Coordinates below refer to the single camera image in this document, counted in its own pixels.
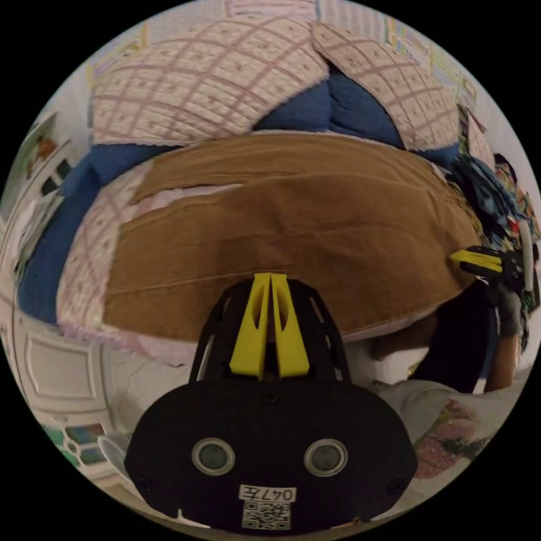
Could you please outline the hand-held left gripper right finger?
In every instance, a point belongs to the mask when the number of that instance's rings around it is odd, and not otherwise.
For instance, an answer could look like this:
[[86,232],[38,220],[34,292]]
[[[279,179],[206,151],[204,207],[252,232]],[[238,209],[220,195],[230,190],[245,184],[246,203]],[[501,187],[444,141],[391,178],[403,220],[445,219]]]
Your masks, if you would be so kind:
[[310,365],[287,275],[272,273],[270,280],[278,375],[280,378],[307,376]]

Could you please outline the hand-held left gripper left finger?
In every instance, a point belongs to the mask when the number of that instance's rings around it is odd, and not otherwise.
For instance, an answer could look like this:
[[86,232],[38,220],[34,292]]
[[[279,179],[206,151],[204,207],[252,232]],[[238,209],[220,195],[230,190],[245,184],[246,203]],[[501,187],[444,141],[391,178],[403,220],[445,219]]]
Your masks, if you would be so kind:
[[254,275],[229,363],[233,375],[248,377],[264,375],[270,280],[270,273]]

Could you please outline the person's right hand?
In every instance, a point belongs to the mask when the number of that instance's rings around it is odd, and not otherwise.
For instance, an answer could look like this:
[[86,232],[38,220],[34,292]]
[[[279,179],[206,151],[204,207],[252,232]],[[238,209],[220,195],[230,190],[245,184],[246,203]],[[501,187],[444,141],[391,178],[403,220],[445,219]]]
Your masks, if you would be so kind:
[[499,283],[495,291],[500,337],[520,337],[522,335],[521,299],[504,283]]

